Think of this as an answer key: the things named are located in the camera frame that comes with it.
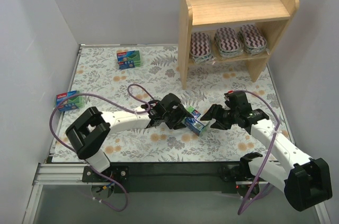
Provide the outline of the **green blue sponge pack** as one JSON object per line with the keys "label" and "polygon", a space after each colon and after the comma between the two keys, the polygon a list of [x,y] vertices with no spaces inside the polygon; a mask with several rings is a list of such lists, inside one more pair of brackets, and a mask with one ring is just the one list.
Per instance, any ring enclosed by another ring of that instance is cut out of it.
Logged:
{"label": "green blue sponge pack", "polygon": [[139,50],[131,50],[117,53],[119,69],[129,69],[141,66]]}
{"label": "green blue sponge pack", "polygon": [[70,91],[56,95],[57,109],[60,112],[66,112],[82,108],[85,101],[79,94],[80,91]]}
{"label": "green blue sponge pack", "polygon": [[186,117],[182,123],[197,136],[202,136],[210,121],[201,121],[202,114],[194,107],[186,106],[185,108],[193,117]]}

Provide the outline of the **purple wavy sponge pack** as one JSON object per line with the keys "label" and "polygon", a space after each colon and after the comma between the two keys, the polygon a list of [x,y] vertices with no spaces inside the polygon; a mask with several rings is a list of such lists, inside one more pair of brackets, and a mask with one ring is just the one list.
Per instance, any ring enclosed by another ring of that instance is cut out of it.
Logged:
{"label": "purple wavy sponge pack", "polygon": [[243,53],[243,45],[233,28],[222,27],[215,32],[214,41],[223,58],[234,58]]}
{"label": "purple wavy sponge pack", "polygon": [[257,55],[267,48],[267,41],[256,25],[242,25],[237,36],[243,43],[244,50],[250,55]]}
{"label": "purple wavy sponge pack", "polygon": [[211,41],[207,33],[193,32],[190,42],[190,55],[195,63],[212,61]]}

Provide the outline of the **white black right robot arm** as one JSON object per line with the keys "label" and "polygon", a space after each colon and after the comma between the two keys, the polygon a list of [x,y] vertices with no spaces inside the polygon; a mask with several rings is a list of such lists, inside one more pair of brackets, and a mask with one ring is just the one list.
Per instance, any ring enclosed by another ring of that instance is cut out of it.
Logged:
{"label": "white black right robot arm", "polygon": [[266,156],[250,153],[240,160],[245,176],[254,177],[250,188],[262,178],[282,191],[297,211],[331,199],[328,163],[297,148],[279,131],[279,121],[273,122],[261,109],[252,109],[247,94],[248,91],[229,91],[225,94],[225,105],[212,105],[201,120],[215,120],[211,127],[218,130],[229,130],[236,124],[267,148]]}

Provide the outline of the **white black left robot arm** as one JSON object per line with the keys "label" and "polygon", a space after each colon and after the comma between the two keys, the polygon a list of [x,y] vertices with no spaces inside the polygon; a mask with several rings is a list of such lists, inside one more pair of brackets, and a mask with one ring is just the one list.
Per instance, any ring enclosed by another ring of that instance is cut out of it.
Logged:
{"label": "white black left robot arm", "polygon": [[151,100],[130,112],[106,112],[90,107],[67,128],[66,136],[77,157],[102,173],[110,167],[110,161],[101,149],[108,135],[157,127],[162,123],[169,129],[182,129],[186,118],[193,118],[193,115],[176,95],[170,93],[162,100]]}

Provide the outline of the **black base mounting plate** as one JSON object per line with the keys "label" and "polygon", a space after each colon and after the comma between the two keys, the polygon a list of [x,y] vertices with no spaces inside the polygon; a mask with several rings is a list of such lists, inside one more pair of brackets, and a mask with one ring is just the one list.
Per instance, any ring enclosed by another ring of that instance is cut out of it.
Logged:
{"label": "black base mounting plate", "polygon": [[253,178],[240,171],[240,162],[120,162],[103,175],[132,192],[222,192],[248,188]]}

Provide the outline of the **floral patterned table mat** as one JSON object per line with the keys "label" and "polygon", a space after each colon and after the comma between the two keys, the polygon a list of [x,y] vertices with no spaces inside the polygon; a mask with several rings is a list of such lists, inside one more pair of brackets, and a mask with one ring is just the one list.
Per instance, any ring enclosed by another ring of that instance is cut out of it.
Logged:
{"label": "floral patterned table mat", "polygon": [[[252,82],[243,62],[195,65],[189,69],[187,88],[183,89],[177,46],[141,46],[138,50],[141,66],[121,70],[116,53],[122,47],[82,49],[72,89],[93,93],[85,98],[86,107],[110,112],[118,105],[135,109],[152,97],[160,100],[173,93],[185,106],[204,114],[211,105],[224,103],[225,92],[247,90],[252,107],[263,110],[272,121],[280,121],[280,132],[289,136],[268,69]],[[208,129],[197,136],[190,129],[171,130],[165,124],[112,134],[102,149],[112,162],[232,161],[251,152],[266,153],[258,140],[238,126],[227,131]]]}

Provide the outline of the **aluminium frame rail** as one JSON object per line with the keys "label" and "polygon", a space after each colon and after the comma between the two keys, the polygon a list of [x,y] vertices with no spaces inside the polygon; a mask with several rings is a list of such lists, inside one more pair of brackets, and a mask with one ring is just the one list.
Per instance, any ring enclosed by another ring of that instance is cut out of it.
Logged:
{"label": "aluminium frame rail", "polygon": [[123,188],[83,164],[42,164],[24,223],[330,223],[323,203],[299,212],[279,190],[238,208],[248,182],[232,163],[116,163]]}

